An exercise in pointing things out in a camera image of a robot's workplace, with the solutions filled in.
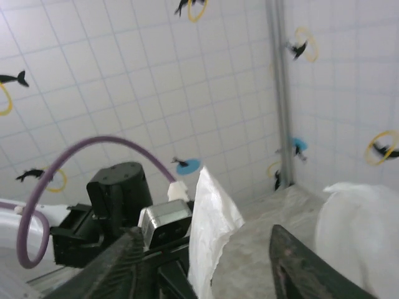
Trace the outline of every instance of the grout line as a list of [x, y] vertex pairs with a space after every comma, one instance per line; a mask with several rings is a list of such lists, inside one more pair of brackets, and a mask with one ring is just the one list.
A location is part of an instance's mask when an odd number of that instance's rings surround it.
[[[244, 120], [244, 132], [245, 132], [245, 140], [246, 140], [245, 147], [246, 147], [247, 156], [248, 156], [248, 163], [250, 163], [251, 162], [251, 154], [249, 152], [248, 128], [246, 126], [246, 121], [245, 121], [245, 117], [244, 117], [244, 110], [243, 110], [243, 104], [242, 104], [242, 102], [243, 102], [242, 99], [243, 98], [241, 96], [241, 91], [239, 89], [239, 80], [237, 78], [237, 73], [235, 72], [235, 69], [234, 69], [233, 56], [231, 55], [231, 46], [230, 46], [230, 42], [229, 42], [229, 39], [228, 39], [227, 30], [226, 30], [226, 20], [224, 18], [224, 14], [223, 14], [223, 3], [222, 3], [222, 1], [219, 2], [219, 6], [220, 6], [220, 11], [221, 11], [221, 18], [222, 18], [222, 26], [223, 26], [224, 36], [226, 37], [226, 42], [227, 42], [227, 45], [228, 45], [229, 60], [230, 60], [231, 68], [233, 69], [233, 76], [234, 76], [234, 82], [235, 82], [235, 85], [236, 85], [235, 88], [236, 88], [236, 92], [237, 92], [238, 105], [239, 105], [239, 109], [240, 109], [241, 118]], [[255, 73], [254, 73], [253, 68], [251, 70], [251, 74], [252, 74], [253, 79], [254, 79], [255, 88], [257, 89], [256, 78], [255, 78]], [[252, 170], [251, 170], [251, 182], [252, 182], [252, 185], [253, 185], [254, 184], [254, 176], [253, 176]], [[252, 188], [251, 191], [252, 191], [252, 196], [251, 197], [253, 198], [254, 197], [254, 188]]]
[[177, 48], [176, 48], [176, 37], [175, 37], [175, 34], [174, 34], [174, 32], [173, 32], [172, 23], [170, 22], [170, 16], [169, 16], [169, 14], [168, 14], [168, 20], [169, 20], [170, 32], [171, 32], [172, 39], [173, 39], [173, 48], [174, 48], [174, 50], [175, 50], [175, 55], [176, 55], [176, 58], [177, 58], [177, 64], [178, 64], [178, 67], [179, 67], [180, 80], [181, 80], [181, 84], [183, 85], [183, 91], [184, 91], [184, 93], [185, 93], [185, 100], [186, 100], [186, 104], [187, 104], [187, 112], [188, 112], [188, 114], [189, 114], [189, 116], [190, 116], [191, 127], [192, 127], [192, 129], [193, 129], [194, 138], [195, 138], [195, 141], [196, 141], [196, 144], [197, 144], [197, 150], [198, 150], [198, 153], [201, 155], [200, 144], [199, 144], [199, 141], [198, 141], [198, 134], [196, 134], [195, 126], [194, 126], [194, 123], [193, 123], [193, 117], [192, 117], [192, 115], [193, 115], [193, 114], [192, 114], [193, 109], [190, 109], [190, 105], [189, 105], [189, 101], [188, 101], [187, 89], [186, 89], [185, 82], [184, 82], [184, 80], [183, 80], [183, 74], [181, 73], [181, 65], [180, 65], [180, 64], [181, 64], [181, 61], [180, 61], [180, 59], [179, 59], [178, 51], [177, 51]]
[[[203, 51], [203, 46], [202, 46], [202, 43], [201, 43], [201, 35], [200, 35], [200, 32], [199, 32], [200, 29], [198, 27], [198, 23], [195, 23], [194, 26], [196, 27], [197, 38], [199, 40], [199, 47], [200, 47], [199, 48], [199, 52], [201, 53], [201, 60], [202, 60], [202, 63], [204, 65], [204, 67], [206, 68], [205, 59], [204, 59], [204, 51]], [[211, 93], [211, 84], [210, 84], [209, 77], [208, 77], [208, 72], [206, 71], [206, 69], [205, 69], [205, 78], [206, 78], [206, 84], [207, 84], [207, 87], [208, 87], [209, 98], [211, 99], [212, 112], [213, 112], [213, 115], [214, 115], [215, 120], [216, 120], [216, 131], [218, 132], [218, 137], [220, 139], [220, 143], [221, 143], [221, 147], [222, 147], [222, 154], [223, 154], [223, 158], [224, 158], [224, 163], [226, 165], [226, 169], [228, 169], [227, 158], [226, 158], [226, 155], [225, 155], [226, 150], [225, 150], [224, 145], [223, 145], [223, 139], [222, 139], [222, 136], [221, 136], [220, 127], [219, 127], [219, 124], [217, 122], [216, 112], [214, 110], [215, 101], [214, 101], [213, 95]], [[231, 188], [233, 188], [233, 182], [232, 182], [231, 177], [230, 177], [230, 175], [228, 173], [227, 173], [227, 177], [228, 177], [228, 181], [230, 183], [230, 189], [231, 189]]]
[[[189, 60], [194, 59], [194, 58], [201, 58], [201, 57], [200, 57], [200, 56], [195, 56], [195, 57], [190, 58]], [[169, 65], [169, 64], [171, 64], [171, 63], [173, 63], [173, 62], [167, 62], [167, 63], [165, 63], [165, 64], [156, 64], [156, 65], [153, 65], [153, 66], [151, 66], [151, 67], [162, 67], [162, 66], [165, 66], [165, 65]], [[266, 65], [260, 65], [260, 66], [254, 67], [254, 70], [263, 69], [263, 68], [265, 68], [265, 67], [266, 67]], [[139, 71], [141, 71], [141, 70], [147, 70], [147, 69], [149, 69], [149, 68], [150, 68], [149, 66], [147, 66], [147, 67], [142, 67], [142, 68], [136, 69], [136, 70], [134, 70], [134, 71], [127, 72], [127, 74], [129, 75], [130, 73], [139, 72]], [[237, 72], [237, 74], [241, 74], [241, 73], [244, 73], [244, 72], [247, 72], [247, 71], [248, 71], [248, 70], [243, 70], [243, 71]], [[106, 80], [106, 79], [110, 79], [110, 78], [115, 78], [115, 77], [118, 77], [118, 76], [121, 76], [121, 75], [125, 75], [125, 74], [126, 74], [126, 72], [122, 72], [122, 73], [115, 74], [115, 75], [110, 75], [110, 76], [106, 76], [106, 77], [95, 78], [95, 79], [83, 81], [83, 82], [80, 82], [80, 83], [77, 83], [77, 84], [72, 84], [72, 85], [67, 85], [67, 86], [55, 88], [55, 89], [52, 89], [52, 90], [49, 90], [49, 91], [46, 91], [46, 92], [38, 92], [38, 93], [29, 95], [29, 96], [26, 96], [26, 97], [15, 98], [15, 99], [13, 99], [13, 100], [14, 100], [15, 102], [17, 102], [17, 101], [19, 101], [19, 100], [25, 100], [25, 99], [27, 99], [27, 98], [34, 97], [34, 96], [36, 96], [36, 95], [40, 95], [40, 94], [45, 95], [45, 94], [48, 94], [48, 93], [57, 92], [57, 91], [59, 91], [59, 90], [64, 90], [64, 89], [68, 89], [68, 88], [71, 88], [71, 87], [76, 87], [76, 86], [79, 86], [79, 85], [85, 85], [85, 84], [97, 82], [97, 81], [99, 81], [99, 80], [101, 80], [101, 79]], [[230, 73], [230, 74], [227, 74], [227, 75], [215, 76], [215, 77], [212, 77], [212, 80], [217, 80], [217, 79], [222, 79], [222, 78], [230, 77], [230, 76], [232, 76], [232, 74], [233, 74], [233, 73]], [[195, 85], [198, 85], [198, 84], [201, 84], [201, 83], [205, 83], [205, 82], [206, 82], [206, 80], [200, 81], [200, 82], [196, 82], [196, 83], [186, 84], [186, 86], [187, 86], [187, 87], [192, 87], [192, 86], [195, 86]], [[180, 89], [181, 89], [181, 88], [176, 88], [176, 89], [173, 89], [173, 90], [169, 90], [169, 91], [167, 91], [167, 92], [161, 92], [161, 93], [159, 93], [159, 94], [160, 94], [160, 95], [163, 95], [163, 94], [165, 94], [165, 93], [173, 92], [173, 91], [180, 90]], [[150, 97], [152, 97], [152, 96], [143, 97], [143, 98], [137, 98], [137, 101], [143, 100], [143, 99], [145, 99], [145, 98], [150, 98]]]
[[[77, 11], [75, 2], [72, 1], [72, 4], [74, 5], [75, 10], [76, 10], [76, 13], [78, 14], [79, 19], [80, 19], [80, 15], [79, 15], [79, 12]], [[48, 18], [48, 20], [49, 20], [49, 24], [50, 24], [50, 26], [51, 26], [51, 29], [52, 29], [52, 31], [53, 31], [53, 33], [54, 33], [54, 36], [55, 36], [55, 38], [57, 39], [57, 43], [60, 44], [60, 40], [59, 40], [58, 35], [57, 35], [57, 33], [56, 33], [55, 29], [54, 29], [54, 26], [53, 26], [53, 24], [52, 24], [52, 21], [51, 21], [51, 19], [50, 19], [50, 17], [49, 17], [49, 13], [47, 12], [47, 9], [46, 9], [45, 5], [43, 5], [43, 7], [44, 7], [45, 14], [46, 14], [46, 16], [47, 16], [47, 18]], [[86, 32], [86, 29], [85, 29], [85, 27], [83, 26], [83, 24], [82, 24], [82, 28], [83, 28], [83, 32], [84, 32], [86, 38], [89, 39], [89, 37], [88, 37], [88, 35], [87, 35], [87, 32]], [[93, 48], [92, 48], [90, 42], [89, 42], [89, 47], [90, 47], [90, 50], [93, 52], [93, 56], [94, 56], [94, 58], [95, 58], [95, 61], [97, 62], [97, 58], [96, 58], [95, 55], [94, 55], [94, 51], [93, 51]], [[72, 78], [74, 79], [75, 85], [77, 86], [77, 90], [78, 90], [78, 92], [79, 92], [79, 95], [80, 95], [80, 97], [81, 97], [81, 99], [82, 99], [82, 101], [83, 101], [83, 104], [84, 104], [85, 108], [86, 108], [86, 114], [89, 115], [90, 121], [91, 121], [91, 123], [92, 123], [92, 125], [93, 125], [93, 127], [94, 127], [95, 134], [96, 134], [96, 135], [99, 135], [99, 130], [98, 130], [97, 126], [95, 125], [95, 122], [94, 122], [94, 120], [93, 120], [93, 116], [92, 116], [92, 114], [90, 113], [89, 106], [87, 105], [87, 103], [86, 103], [86, 101], [85, 101], [85, 97], [84, 97], [83, 92], [82, 92], [82, 89], [81, 89], [81, 87], [80, 87], [81, 85], [78, 85], [78, 82], [77, 82], [77, 79], [76, 79], [76, 77], [75, 77], [75, 74], [74, 74], [74, 72], [73, 72], [73, 70], [72, 70], [72, 67], [71, 67], [70, 64], [69, 64], [68, 58], [67, 58], [67, 56], [66, 56], [66, 54], [65, 54], [65, 50], [64, 50], [64, 48], [63, 48], [62, 46], [60, 46], [60, 50], [61, 50], [61, 52], [62, 52], [62, 55], [63, 55], [63, 57], [64, 57], [64, 59], [65, 59], [65, 62], [66, 62], [66, 64], [67, 64], [67, 66], [68, 66], [69, 72], [70, 72]], [[105, 153], [106, 157], [108, 158], [108, 162], [110, 162], [111, 159], [110, 159], [110, 156], [109, 156], [108, 152], [105, 150], [104, 144], [101, 144], [101, 148], [102, 148], [103, 152]], [[77, 159], [75, 160], [75, 162], [77, 162], [77, 163], [78, 163], [78, 166], [81, 168], [81, 166], [80, 166], [80, 164], [79, 164], [79, 162], [78, 162]]]
[[[130, 4], [131, 4], [131, 6], [132, 6], [133, 13], [134, 13], [134, 15], [135, 15], [135, 19], [137, 20], [137, 13], [136, 13], [136, 10], [135, 10], [134, 5], [133, 5], [133, 0], [130, 1]], [[172, 145], [172, 147], [173, 147], [173, 151], [174, 151], [174, 153], [175, 153], [175, 155], [176, 155], [176, 154], [177, 154], [176, 145], [175, 145], [176, 141], [173, 141], [172, 134], [171, 134], [171, 131], [170, 131], [168, 122], [166, 121], [165, 112], [164, 112], [164, 110], [163, 110], [163, 107], [162, 107], [162, 104], [161, 104], [161, 101], [160, 101], [160, 98], [159, 98], [159, 95], [160, 95], [160, 94], [159, 94], [158, 88], [156, 87], [156, 84], [155, 84], [154, 74], [153, 74], [152, 69], [151, 69], [152, 67], [151, 67], [151, 65], [150, 65], [150, 60], [149, 60], [148, 54], [147, 54], [147, 52], [146, 52], [146, 50], [145, 50], [145, 45], [144, 45], [142, 30], [140, 29], [139, 24], [137, 24], [137, 26], [138, 26], [138, 33], [139, 33], [139, 36], [140, 36], [140, 40], [141, 40], [141, 42], [142, 42], [142, 44], [143, 44], [143, 48], [144, 48], [145, 59], [146, 59], [146, 61], [147, 61], [148, 69], [149, 69], [149, 71], [150, 71], [150, 75], [151, 75], [151, 79], [152, 79], [152, 84], [153, 84], [153, 86], [154, 86], [154, 88], [155, 88], [155, 91], [156, 91], [156, 98], [157, 98], [157, 100], [158, 100], [158, 104], [159, 104], [160, 109], [161, 109], [161, 112], [162, 112], [162, 116], [163, 116], [162, 119], [163, 119], [163, 121], [165, 122], [165, 126], [166, 126], [166, 129], [168, 130], [168, 134], [169, 134], [169, 139], [170, 139], [170, 141], [171, 141], [171, 145]], [[153, 143], [151, 134], [150, 134], [150, 132], [149, 132], [147, 126], [146, 126], [146, 130], [147, 130], [148, 135], [149, 135], [149, 137], [150, 137], [151, 143]]]
[[[360, 61], [359, 61], [359, 50], [360, 50], [360, 42], [359, 42], [359, 5], [360, 5], [360, 0], [356, 0], [355, 7], [356, 7], [356, 21], [355, 21], [355, 26], [354, 29], [356, 30], [355, 33], [355, 46], [356, 46], [356, 54], [355, 54], [355, 66], [356, 66], [356, 81], [355, 81], [355, 144], [358, 145], [360, 141]], [[356, 156], [358, 156], [358, 147], [356, 147]], [[359, 168], [360, 168], [360, 162], [356, 161], [355, 163], [355, 176], [358, 176]]]
[[[308, 15], [310, 15], [310, 2], [307, 3], [307, 13], [308, 13]], [[312, 23], [309, 18], [309, 29], [311, 30], [311, 28], [312, 28]], [[311, 68], [312, 68], [312, 84], [313, 84], [313, 88], [314, 88], [315, 87], [314, 64], [311, 65]], [[314, 118], [315, 118], [315, 132], [316, 132], [316, 134], [315, 134], [315, 145], [316, 145], [316, 147], [315, 147], [315, 164], [316, 164], [316, 167], [315, 167], [314, 188], [317, 190], [317, 188], [318, 188], [318, 185], [317, 185], [317, 145], [318, 145], [317, 139], [318, 139], [318, 134], [319, 134], [319, 132], [317, 130], [317, 127], [318, 127], [317, 122], [318, 122], [318, 118], [319, 118], [319, 116], [317, 114], [317, 107], [316, 107]]]
[[[334, 25], [333, 25], [333, 21], [332, 20], [334, 20], [334, 10], [333, 9], [331, 9], [331, 31], [334, 31]], [[333, 36], [332, 38], [331, 38], [331, 58], [332, 58], [332, 86], [333, 86], [333, 90], [336, 90], [337, 89], [337, 82], [336, 82], [336, 79], [335, 79], [335, 75], [336, 75], [336, 73], [335, 73], [335, 71], [336, 71], [336, 69], [335, 69], [335, 64], [336, 64], [336, 61], [335, 61], [335, 51], [334, 51], [334, 45], [335, 45], [335, 39], [336, 39], [337, 37], [336, 36]], [[334, 122], [333, 122], [333, 126], [334, 126], [334, 133], [333, 133], [333, 145], [332, 145], [332, 151], [333, 151], [333, 158], [332, 158], [332, 161], [333, 161], [333, 165], [332, 165], [332, 179], [331, 179], [331, 182], [329, 182], [329, 183], [333, 183], [333, 181], [335, 182], [335, 180], [337, 179], [337, 167], [336, 167], [336, 165], [338, 164], [338, 159], [337, 159], [337, 115], [338, 115], [338, 103], [337, 103], [337, 93], [336, 92], [332, 92], [332, 98], [333, 98], [333, 107], [332, 107], [332, 109], [333, 109], [333, 111], [332, 111], [332, 115], [333, 115], [333, 119], [335, 120]]]
[[[22, 57], [24, 63], [26, 64], [26, 69], [29, 71], [30, 75], [32, 76], [32, 81], [34, 82], [34, 84], [35, 84], [36, 86], [38, 86], [37, 81], [36, 81], [36, 79], [34, 78], [34, 75], [33, 75], [33, 73], [31, 72], [31, 70], [30, 70], [30, 68], [29, 68], [29, 64], [27, 63], [27, 60], [26, 60], [24, 54], [23, 54], [22, 51], [21, 51], [21, 47], [19, 46], [19, 44], [18, 44], [18, 42], [17, 42], [17, 39], [16, 39], [14, 33], [12, 32], [12, 30], [11, 30], [11, 28], [10, 28], [10, 25], [8, 24], [8, 21], [7, 21], [7, 19], [5, 18], [4, 13], [3, 13], [2, 11], [1, 11], [1, 14], [2, 14], [2, 16], [3, 16], [3, 18], [4, 18], [4, 22], [7, 24], [7, 27], [8, 27], [8, 29], [9, 29], [10, 33], [11, 33], [12, 38], [14, 39], [14, 42], [15, 42], [17, 48], [18, 48], [18, 51], [19, 51], [19, 53], [21, 53], [21, 57]], [[58, 131], [60, 132], [60, 135], [61, 135], [63, 141], [64, 141], [65, 144], [67, 145], [67, 144], [68, 144], [67, 139], [66, 139], [65, 135], [63, 134], [63, 132], [61, 131], [58, 122], [55, 120], [55, 117], [54, 117], [53, 113], [51, 112], [51, 110], [50, 110], [50, 108], [49, 108], [49, 106], [48, 106], [48, 104], [47, 104], [47, 102], [46, 102], [46, 100], [45, 100], [43, 94], [40, 93], [40, 96], [41, 96], [41, 98], [42, 98], [42, 100], [43, 100], [43, 102], [44, 102], [44, 105], [46, 106], [46, 108], [47, 108], [48, 111], [49, 111], [49, 115], [50, 115], [50, 117], [52, 118], [52, 121], [53, 121], [54, 125], [57, 127], [57, 129], [58, 129]]]

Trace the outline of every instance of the purple tube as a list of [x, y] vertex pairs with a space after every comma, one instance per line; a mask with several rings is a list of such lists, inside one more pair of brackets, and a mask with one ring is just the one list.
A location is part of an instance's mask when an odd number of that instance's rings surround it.
[[[74, 154], [78, 151], [84, 149], [89, 145], [94, 145], [96, 143], [116, 143], [119, 145], [125, 145], [140, 154], [147, 157], [160, 171], [169, 182], [175, 182], [176, 179], [173, 175], [167, 170], [167, 168], [157, 160], [150, 152], [148, 152], [145, 148], [142, 148], [140, 145], [128, 141], [123, 138], [119, 138], [116, 136], [96, 136], [84, 139], [75, 145], [72, 145], [70, 148], [66, 149], [52, 164], [51, 166], [45, 171], [43, 176], [40, 178], [39, 182], [37, 183], [35, 189], [32, 191], [31, 196], [29, 197], [26, 206], [22, 212], [21, 222], [18, 228], [18, 235], [17, 235], [17, 256], [18, 261], [22, 267], [26, 269], [34, 268], [42, 259], [46, 252], [47, 245], [49, 243], [49, 222], [44, 217], [43, 214], [35, 211], [35, 207], [37, 202], [39, 201], [40, 197], [42, 196], [44, 189], [47, 187], [49, 181], [52, 179], [53, 175], [56, 173], [58, 169], [61, 168], [62, 165]], [[27, 235], [29, 232], [29, 224], [32, 219], [32, 215], [38, 216], [38, 218], [43, 223], [43, 239], [40, 245], [39, 252], [34, 260], [30, 260], [28, 253], [27, 253]]]

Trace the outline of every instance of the concrete floor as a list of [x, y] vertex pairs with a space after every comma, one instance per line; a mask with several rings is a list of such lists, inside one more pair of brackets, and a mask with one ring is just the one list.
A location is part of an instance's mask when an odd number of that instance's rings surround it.
[[213, 275], [215, 299], [275, 298], [269, 261], [273, 225], [282, 225], [313, 249], [317, 215], [323, 203], [292, 186], [241, 209], [246, 223], [223, 249]]

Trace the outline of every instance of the purple cable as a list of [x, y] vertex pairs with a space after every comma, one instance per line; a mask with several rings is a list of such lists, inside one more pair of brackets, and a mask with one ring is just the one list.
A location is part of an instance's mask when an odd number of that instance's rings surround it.
[[[128, 141], [123, 138], [119, 138], [116, 136], [96, 136], [84, 139], [75, 145], [72, 145], [70, 148], [66, 149], [45, 171], [43, 176], [40, 178], [37, 183], [35, 189], [32, 191], [31, 196], [29, 197], [24, 210], [22, 212], [21, 222], [18, 227], [18, 235], [17, 235], [17, 256], [18, 261], [26, 269], [34, 268], [42, 259], [47, 249], [47, 244], [49, 243], [49, 222], [44, 217], [44, 215], [40, 212], [35, 211], [35, 207], [40, 197], [43, 194], [44, 189], [47, 187], [49, 181], [52, 179], [53, 175], [56, 173], [58, 169], [61, 168], [62, 165], [74, 154], [78, 151], [84, 149], [86, 146], [94, 145], [96, 143], [117, 143], [120, 145], [125, 145], [140, 154], [144, 155], [147, 159], [149, 159], [160, 171], [161, 173], [169, 180], [169, 182], [175, 182], [176, 179], [173, 175], [167, 170], [167, 168], [157, 160], [150, 152], [148, 152], [145, 148], [142, 148], [140, 145]], [[43, 239], [40, 245], [39, 252], [34, 260], [30, 260], [27, 253], [27, 235], [29, 231], [29, 224], [31, 223], [32, 215], [37, 216], [43, 223]]]

